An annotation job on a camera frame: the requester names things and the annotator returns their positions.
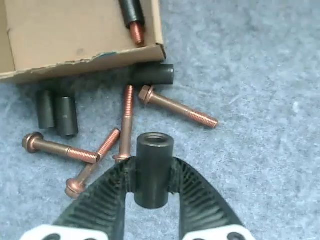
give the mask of bolt thread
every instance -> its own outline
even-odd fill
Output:
[[[124,117],[131,117],[133,115],[134,107],[134,87],[129,85],[125,89],[124,95]]]
[[[119,137],[120,130],[114,128],[97,152],[100,155],[100,160],[102,160],[107,155],[107,153],[115,145]]]
[[[218,120],[198,111],[190,111],[188,117],[200,124],[210,128],[215,128],[218,125]]]
[[[144,29],[139,22],[134,21],[130,24],[130,33],[131,38],[133,39],[136,45],[144,43]]]
[[[100,160],[99,154],[74,147],[70,147],[67,156],[90,164],[95,164]]]

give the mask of bolt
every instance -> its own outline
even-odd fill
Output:
[[[95,164],[100,160],[100,156],[97,153],[52,141],[46,141],[40,132],[34,132],[26,135],[22,140],[22,146],[31,154],[37,151],[44,151],[91,164]]]
[[[104,143],[99,148],[97,154],[100,156],[100,161],[105,158],[110,149],[115,145],[120,136],[120,130],[114,128]],[[87,164],[80,172],[77,178],[70,178],[66,181],[65,194],[72,199],[77,199],[79,194],[86,190],[86,181],[91,174],[97,169],[98,163]]]
[[[165,96],[154,93],[153,86],[143,86],[142,90],[139,93],[139,98],[144,101],[144,104],[153,103],[162,106],[210,128],[215,128],[218,125],[217,119],[193,110],[188,106],[173,101]]]
[[[114,155],[115,163],[120,163],[130,157],[131,152],[131,133],[134,107],[134,87],[126,87],[124,95],[124,112],[121,123],[120,148],[119,154]]]
[[[145,42],[143,26],[138,21],[132,22],[130,24],[130,33],[134,43],[142,47]]]

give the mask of box flap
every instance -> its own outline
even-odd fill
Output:
[[[153,15],[159,18],[159,13],[152,9],[158,1],[140,1],[145,43],[153,46],[157,44]],[[6,10],[17,71],[136,48],[124,25],[119,0],[8,0]]]
[[[15,65],[8,37],[6,4],[5,0],[0,0],[0,73],[14,70]]]
[[[94,58],[70,61],[41,67],[0,74],[1,83],[29,83],[42,79],[70,76],[112,68],[129,66],[135,63],[153,62],[165,58],[160,45],[154,45],[121,52],[101,53]]]

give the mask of hex head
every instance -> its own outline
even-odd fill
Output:
[[[152,93],[154,92],[154,87],[153,86],[147,86],[144,85],[139,93],[139,98],[144,102],[144,104],[146,105],[151,97],[152,97]]]
[[[72,199],[77,199],[79,194],[86,190],[86,185],[74,178],[68,179],[65,184],[65,194]]]
[[[25,148],[25,150],[28,152],[28,153],[35,153],[37,152],[38,150],[35,149],[34,147],[34,142],[35,142],[35,139],[41,139],[43,140],[44,139],[44,136],[40,133],[40,132],[34,132],[34,133],[30,133],[28,135],[26,135],[23,139],[22,139],[22,146]]]
[[[113,159],[115,160],[115,163],[118,164],[118,163],[122,162],[123,160],[126,160],[130,157],[131,156],[129,154],[118,154],[118,155],[114,155]]]

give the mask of black metal sleeve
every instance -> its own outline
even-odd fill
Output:
[[[76,100],[63,96],[55,100],[56,128],[60,136],[75,136],[79,133]]]
[[[139,22],[145,25],[145,17],[141,7],[140,0],[119,0],[120,8],[127,28],[130,28],[132,22]]]
[[[173,64],[137,64],[132,71],[130,85],[172,85],[175,70]]]
[[[134,200],[139,206],[157,209],[167,204],[173,149],[169,135],[150,132],[138,137]]]
[[[54,94],[51,91],[38,91],[36,93],[36,112],[39,129],[55,127]]]

